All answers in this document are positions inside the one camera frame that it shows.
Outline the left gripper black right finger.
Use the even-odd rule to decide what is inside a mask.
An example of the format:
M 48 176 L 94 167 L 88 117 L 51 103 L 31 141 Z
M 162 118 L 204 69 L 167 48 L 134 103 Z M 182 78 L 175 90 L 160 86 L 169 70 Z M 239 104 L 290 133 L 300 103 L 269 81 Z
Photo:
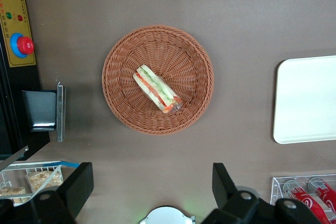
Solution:
M 247 190 L 238 190 L 222 163 L 214 163 L 212 192 L 217 203 L 203 221 L 216 223 L 320 223 L 302 202 L 279 199 L 270 205 Z

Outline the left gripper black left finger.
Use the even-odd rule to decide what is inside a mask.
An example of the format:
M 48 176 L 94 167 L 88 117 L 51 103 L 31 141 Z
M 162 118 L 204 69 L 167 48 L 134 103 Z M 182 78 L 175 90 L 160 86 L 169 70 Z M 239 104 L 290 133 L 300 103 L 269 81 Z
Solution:
M 1 223 L 76 223 L 93 188 L 92 163 L 83 162 L 57 189 L 43 189 L 20 206 L 2 199 Z

